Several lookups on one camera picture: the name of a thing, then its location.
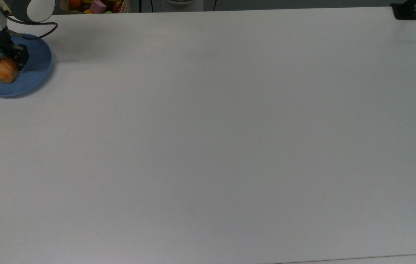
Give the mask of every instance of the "pink block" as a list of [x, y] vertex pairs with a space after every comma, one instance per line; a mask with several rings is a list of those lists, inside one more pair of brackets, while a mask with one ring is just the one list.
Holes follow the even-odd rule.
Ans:
[[92, 1], [91, 7], [89, 8], [94, 14], [102, 14], [107, 9], [107, 6], [99, 0]]

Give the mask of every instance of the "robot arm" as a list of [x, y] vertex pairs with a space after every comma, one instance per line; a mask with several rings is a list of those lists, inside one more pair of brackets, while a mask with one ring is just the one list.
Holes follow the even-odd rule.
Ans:
[[[54, 0], [5, 0], [18, 20], [38, 23], [47, 20], [53, 13]], [[15, 45], [7, 28], [7, 20], [0, 10], [0, 52], [13, 60], [18, 70], [22, 70], [29, 58], [25, 45]]]

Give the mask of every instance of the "white cylinder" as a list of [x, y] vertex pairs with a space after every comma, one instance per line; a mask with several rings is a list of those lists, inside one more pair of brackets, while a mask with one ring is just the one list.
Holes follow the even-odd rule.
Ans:
[[164, 12], [203, 11], [203, 0], [162, 0]]

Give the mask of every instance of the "black cable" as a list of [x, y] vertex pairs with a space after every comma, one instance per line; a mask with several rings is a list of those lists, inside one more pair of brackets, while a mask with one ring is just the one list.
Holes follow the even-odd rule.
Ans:
[[26, 39], [26, 40], [39, 40], [39, 39], [41, 39], [42, 37], [46, 37], [46, 36], [50, 35], [53, 31], [55, 31], [55, 30], [58, 28], [58, 23], [55, 23], [55, 22], [45, 22], [45, 23], [27, 23], [27, 22], [22, 22], [22, 21], [19, 21], [19, 20], [12, 19], [12, 18], [10, 18], [10, 17], [7, 15], [7, 13], [4, 11], [4, 9], [2, 9], [2, 6], [1, 6], [1, 5], [0, 5], [0, 12], [1, 12], [1, 14], [2, 14], [4, 17], [6, 17], [8, 20], [11, 20], [12, 22], [15, 22], [15, 23], [18, 23], [18, 24], [21, 24], [21, 25], [29, 25], [29, 26], [45, 26], [45, 25], [54, 25], [54, 26], [55, 26], [55, 27], [54, 27], [53, 29], [51, 29], [49, 32], [47, 32], [47, 33], [45, 33], [45, 34], [41, 35], [40, 37], [25, 37], [25, 36], [23, 36], [23, 35], [17, 34], [19, 37], [22, 37], [22, 38], [24, 38], [24, 39]]

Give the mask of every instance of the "bread roll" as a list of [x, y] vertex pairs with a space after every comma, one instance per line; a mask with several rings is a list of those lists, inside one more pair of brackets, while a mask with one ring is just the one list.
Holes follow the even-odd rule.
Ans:
[[19, 71], [15, 67], [15, 63], [3, 55], [0, 58], [0, 82], [10, 84], [17, 76], [17, 73]]

